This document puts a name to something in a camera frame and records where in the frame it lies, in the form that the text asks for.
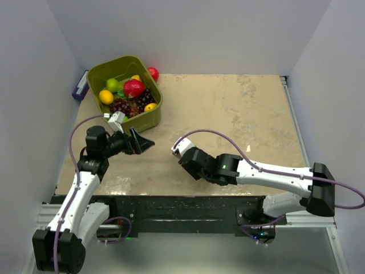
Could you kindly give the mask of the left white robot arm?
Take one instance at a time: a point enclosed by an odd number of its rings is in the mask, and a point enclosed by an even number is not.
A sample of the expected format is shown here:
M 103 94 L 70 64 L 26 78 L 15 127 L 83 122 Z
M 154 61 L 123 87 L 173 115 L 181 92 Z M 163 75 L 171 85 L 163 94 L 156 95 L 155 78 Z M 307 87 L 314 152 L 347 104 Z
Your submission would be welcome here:
M 140 155 L 154 146 L 154 141 L 140 136 L 134 128 L 129 131 L 126 134 L 119 127 L 110 135 L 102 126 L 93 126 L 86 131 L 86 146 L 80 153 L 67 196 L 48 225 L 33 235 L 38 270 L 79 273 L 87 245 L 99 226 L 117 220 L 116 207 L 90 203 L 90 200 L 108 170 L 109 158 L 119 153 Z

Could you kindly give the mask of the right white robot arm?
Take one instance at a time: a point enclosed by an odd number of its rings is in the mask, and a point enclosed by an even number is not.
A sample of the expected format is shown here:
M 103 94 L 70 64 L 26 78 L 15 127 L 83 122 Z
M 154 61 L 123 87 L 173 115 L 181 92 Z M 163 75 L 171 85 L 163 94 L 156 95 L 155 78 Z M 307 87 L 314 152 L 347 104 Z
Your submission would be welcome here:
M 310 168 L 289 168 L 255 162 L 243 157 L 221 154 L 213 157 L 196 146 L 174 148 L 179 165 L 194 179 L 219 186 L 254 184 L 276 188 L 283 193 L 266 196 L 254 210 L 254 218 L 267 224 L 274 217 L 307 211 L 321 217 L 335 215 L 335 186 L 326 178 L 314 177 Z

